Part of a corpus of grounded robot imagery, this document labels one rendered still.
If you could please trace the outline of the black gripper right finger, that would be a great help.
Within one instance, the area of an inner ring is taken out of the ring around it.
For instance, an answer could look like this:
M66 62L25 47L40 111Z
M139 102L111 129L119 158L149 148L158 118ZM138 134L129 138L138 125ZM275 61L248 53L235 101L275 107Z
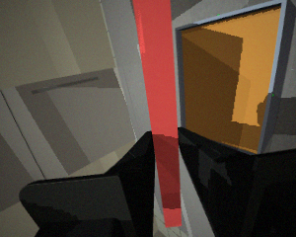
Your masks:
M265 187L296 180L296 148L249 155L183 127L178 139L215 237L251 237Z

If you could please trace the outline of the red lid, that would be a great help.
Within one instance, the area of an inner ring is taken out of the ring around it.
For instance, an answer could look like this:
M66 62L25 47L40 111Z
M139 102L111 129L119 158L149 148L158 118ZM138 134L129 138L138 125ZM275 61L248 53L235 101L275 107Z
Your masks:
M170 0L133 0L165 228L182 226Z

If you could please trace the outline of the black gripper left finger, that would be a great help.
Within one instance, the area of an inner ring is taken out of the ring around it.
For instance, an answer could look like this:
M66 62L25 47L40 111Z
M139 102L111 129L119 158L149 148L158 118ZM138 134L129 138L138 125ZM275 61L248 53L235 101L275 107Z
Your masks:
M19 199L38 227L114 217L125 237L153 237L154 190L154 143L146 131L104 174L34 181Z

